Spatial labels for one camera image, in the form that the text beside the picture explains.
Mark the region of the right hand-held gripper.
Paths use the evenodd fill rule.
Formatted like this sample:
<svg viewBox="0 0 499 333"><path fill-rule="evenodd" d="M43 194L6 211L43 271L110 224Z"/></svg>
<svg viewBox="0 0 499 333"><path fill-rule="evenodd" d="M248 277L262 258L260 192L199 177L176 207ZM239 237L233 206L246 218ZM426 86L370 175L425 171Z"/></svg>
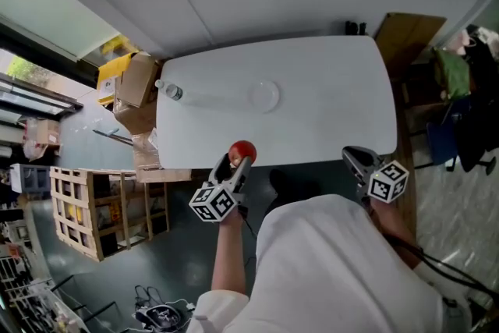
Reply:
<svg viewBox="0 0 499 333"><path fill-rule="evenodd" d="M409 171L398 161L383 163L371 149L357 146L343 148L342 158L359 182L360 200L373 198L390 204L405 192Z"/></svg>

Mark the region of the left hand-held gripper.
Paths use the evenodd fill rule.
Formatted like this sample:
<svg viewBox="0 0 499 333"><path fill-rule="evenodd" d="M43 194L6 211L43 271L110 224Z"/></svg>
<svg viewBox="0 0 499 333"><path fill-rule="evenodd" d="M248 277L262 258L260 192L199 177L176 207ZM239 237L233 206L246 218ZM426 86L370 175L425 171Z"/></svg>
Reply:
<svg viewBox="0 0 499 333"><path fill-rule="evenodd" d="M246 183L253 159L244 157L232 174L231 161L225 153L211 170L207 181L194 193L190 209L203 222L222 222L246 199L242 188Z"/></svg>

